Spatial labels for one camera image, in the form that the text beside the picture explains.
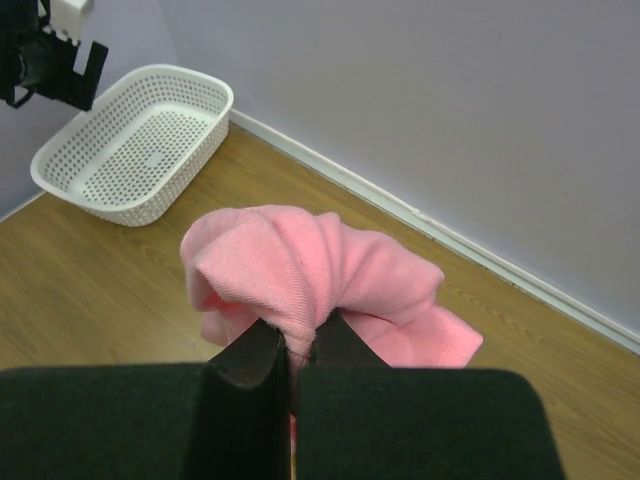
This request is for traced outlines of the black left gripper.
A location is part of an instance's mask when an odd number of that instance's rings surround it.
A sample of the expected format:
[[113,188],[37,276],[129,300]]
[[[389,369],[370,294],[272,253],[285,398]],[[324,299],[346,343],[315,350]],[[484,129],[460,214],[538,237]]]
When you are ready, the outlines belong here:
[[18,109],[35,94],[89,111],[109,49],[91,44],[84,71],[75,71],[81,45],[49,25],[50,1],[1,3],[1,100]]

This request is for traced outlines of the pink t-shirt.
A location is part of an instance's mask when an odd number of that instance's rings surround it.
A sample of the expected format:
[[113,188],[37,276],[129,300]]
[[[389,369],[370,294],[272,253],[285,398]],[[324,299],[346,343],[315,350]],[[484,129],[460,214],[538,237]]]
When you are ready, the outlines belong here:
[[320,326],[340,310],[396,367],[466,366],[482,336],[439,306],[444,275],[392,237],[358,230],[335,213],[293,206],[219,209],[196,220],[180,256],[202,337],[227,346],[264,320],[306,364]]

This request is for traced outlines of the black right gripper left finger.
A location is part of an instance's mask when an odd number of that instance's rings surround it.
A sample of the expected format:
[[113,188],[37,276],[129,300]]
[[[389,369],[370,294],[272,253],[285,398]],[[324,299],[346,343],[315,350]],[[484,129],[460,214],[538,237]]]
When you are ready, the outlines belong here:
[[208,362],[1,374],[5,479],[286,479],[287,355],[251,326]]

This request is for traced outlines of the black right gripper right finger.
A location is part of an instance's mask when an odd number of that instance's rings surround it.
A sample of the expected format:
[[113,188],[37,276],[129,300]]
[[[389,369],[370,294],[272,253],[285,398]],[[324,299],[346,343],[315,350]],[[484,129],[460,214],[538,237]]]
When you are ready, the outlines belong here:
[[543,403],[499,369],[392,368],[333,311],[298,374],[300,479],[562,479]]

